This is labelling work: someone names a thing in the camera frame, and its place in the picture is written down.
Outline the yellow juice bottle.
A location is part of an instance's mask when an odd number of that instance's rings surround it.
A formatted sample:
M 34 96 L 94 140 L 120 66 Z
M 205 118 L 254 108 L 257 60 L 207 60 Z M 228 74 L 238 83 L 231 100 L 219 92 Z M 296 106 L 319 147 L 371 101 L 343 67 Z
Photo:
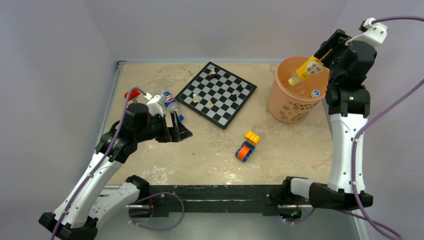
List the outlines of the yellow juice bottle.
M 288 83 L 291 86 L 295 86 L 320 73 L 323 69 L 324 65 L 321 60 L 315 56 L 311 56 L 293 73 Z

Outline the blue pepsi bottle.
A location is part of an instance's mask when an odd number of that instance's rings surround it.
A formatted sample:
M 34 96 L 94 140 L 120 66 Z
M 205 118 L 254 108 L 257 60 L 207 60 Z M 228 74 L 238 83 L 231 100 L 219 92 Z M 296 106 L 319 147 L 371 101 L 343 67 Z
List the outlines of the blue pepsi bottle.
M 164 91 L 163 94 L 166 98 L 164 102 L 164 106 L 166 107 L 166 109 L 170 112 L 176 113 L 178 119 L 182 122 L 184 120 L 184 116 L 175 98 L 169 91 Z

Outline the orange drink bottle blue label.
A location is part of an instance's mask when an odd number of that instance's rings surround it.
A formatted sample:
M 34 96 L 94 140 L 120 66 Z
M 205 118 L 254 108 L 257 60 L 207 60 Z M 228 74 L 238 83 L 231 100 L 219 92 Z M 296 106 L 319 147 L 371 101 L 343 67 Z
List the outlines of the orange drink bottle blue label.
M 318 89 L 314 89 L 311 93 L 309 93 L 306 97 L 310 99 L 315 99 L 321 96 L 321 92 Z

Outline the clear plastic bottle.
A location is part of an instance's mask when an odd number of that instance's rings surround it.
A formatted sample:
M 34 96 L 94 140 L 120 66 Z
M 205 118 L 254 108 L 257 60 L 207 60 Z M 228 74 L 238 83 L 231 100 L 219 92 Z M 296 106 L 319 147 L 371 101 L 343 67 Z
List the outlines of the clear plastic bottle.
M 288 90 L 299 97 L 307 97 L 310 95 L 309 87 L 305 82 L 300 82 L 296 85 L 288 85 Z

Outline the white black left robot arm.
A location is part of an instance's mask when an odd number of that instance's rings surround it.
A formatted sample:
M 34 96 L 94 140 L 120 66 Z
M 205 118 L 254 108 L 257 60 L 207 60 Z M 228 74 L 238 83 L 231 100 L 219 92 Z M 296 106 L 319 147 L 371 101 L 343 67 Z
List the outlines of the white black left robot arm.
M 92 159 L 77 185 L 53 212 L 45 212 L 39 223 L 51 232 L 51 238 L 61 240 L 93 240 L 100 227 L 119 209 L 132 203 L 148 207 L 164 196 L 151 193 L 150 184 L 132 175 L 113 193 L 102 200 L 98 197 L 110 178 L 133 154 L 138 144 L 156 140 L 178 143 L 193 134 L 171 114 L 172 126 L 167 126 L 162 112 L 154 113 L 143 103 L 127 106 L 119 121 L 103 134 Z

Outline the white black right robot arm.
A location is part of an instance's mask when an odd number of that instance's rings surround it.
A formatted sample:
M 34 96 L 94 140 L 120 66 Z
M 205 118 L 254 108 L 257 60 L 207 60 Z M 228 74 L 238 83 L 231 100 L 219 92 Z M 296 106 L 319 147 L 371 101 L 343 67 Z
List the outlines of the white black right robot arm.
M 350 37 L 337 29 L 289 79 L 295 86 L 329 71 L 325 101 L 332 127 L 333 159 L 328 183 L 288 176 L 280 196 L 288 204 L 300 197 L 314 208 L 351 211 L 370 207 L 362 173 L 363 132 L 369 122 L 371 96 L 364 86 L 377 52 L 370 39 Z

